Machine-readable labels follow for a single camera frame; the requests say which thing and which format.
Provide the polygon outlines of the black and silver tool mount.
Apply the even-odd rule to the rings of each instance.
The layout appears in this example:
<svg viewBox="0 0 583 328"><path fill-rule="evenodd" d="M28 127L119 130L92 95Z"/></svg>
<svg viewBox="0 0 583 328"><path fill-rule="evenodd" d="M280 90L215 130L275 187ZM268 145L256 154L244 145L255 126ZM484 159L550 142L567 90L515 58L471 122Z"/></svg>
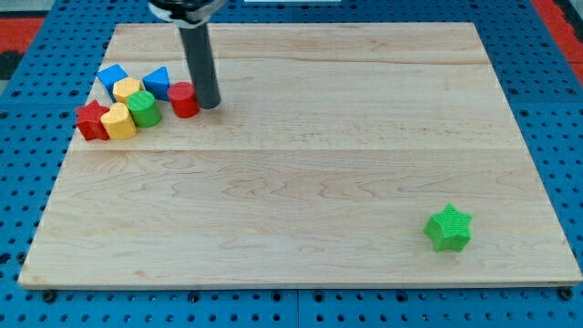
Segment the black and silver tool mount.
<svg viewBox="0 0 583 328"><path fill-rule="evenodd" d="M148 0L148 9L179 28L197 28L208 23L225 4L226 0Z"/></svg>

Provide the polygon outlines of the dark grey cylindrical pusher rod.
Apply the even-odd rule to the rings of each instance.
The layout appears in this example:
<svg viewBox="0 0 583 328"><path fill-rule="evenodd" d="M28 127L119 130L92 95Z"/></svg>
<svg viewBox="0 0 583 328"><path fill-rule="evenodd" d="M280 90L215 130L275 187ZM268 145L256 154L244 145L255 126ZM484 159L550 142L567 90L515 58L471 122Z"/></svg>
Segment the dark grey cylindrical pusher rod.
<svg viewBox="0 0 583 328"><path fill-rule="evenodd" d="M216 108L221 97L208 24L181 28L180 37L199 106L205 109Z"/></svg>

